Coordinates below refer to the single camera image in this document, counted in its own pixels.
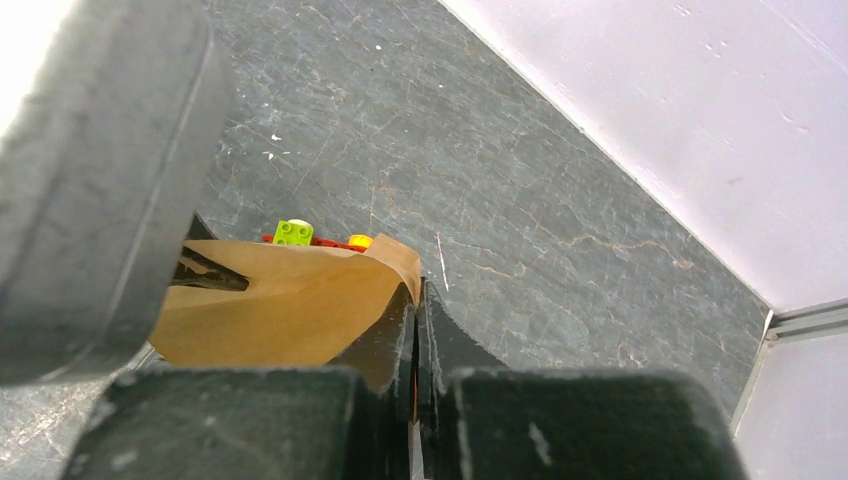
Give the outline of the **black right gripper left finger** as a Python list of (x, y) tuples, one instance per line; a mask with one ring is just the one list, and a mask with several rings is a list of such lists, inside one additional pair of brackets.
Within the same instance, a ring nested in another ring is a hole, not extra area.
[(118, 376), (66, 479), (407, 479), (415, 308), (399, 285), (380, 318), (321, 367)]

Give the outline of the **brown paper coffee filter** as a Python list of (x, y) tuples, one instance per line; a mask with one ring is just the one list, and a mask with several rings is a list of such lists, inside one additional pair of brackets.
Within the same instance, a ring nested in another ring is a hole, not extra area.
[(345, 362), (374, 390), (397, 369), (397, 334), (360, 336), (393, 298), (420, 297), (418, 252), (378, 235), (363, 253), (332, 247), (189, 240), (187, 247), (248, 280), (243, 291), (172, 286), (149, 337), (176, 367), (305, 367)]

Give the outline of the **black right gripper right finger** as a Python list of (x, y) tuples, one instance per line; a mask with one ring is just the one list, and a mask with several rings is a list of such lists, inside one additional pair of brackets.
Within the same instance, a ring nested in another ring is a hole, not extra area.
[(665, 369), (512, 369), (450, 316), (418, 306), (418, 413), (428, 479), (742, 479), (709, 391)]

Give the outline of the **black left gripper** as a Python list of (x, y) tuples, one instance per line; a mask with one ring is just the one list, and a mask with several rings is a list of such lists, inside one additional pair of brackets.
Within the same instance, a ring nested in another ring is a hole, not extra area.
[(188, 246), (232, 94), (197, 1), (2, 3), (3, 385), (123, 366), (170, 280), (248, 289)]

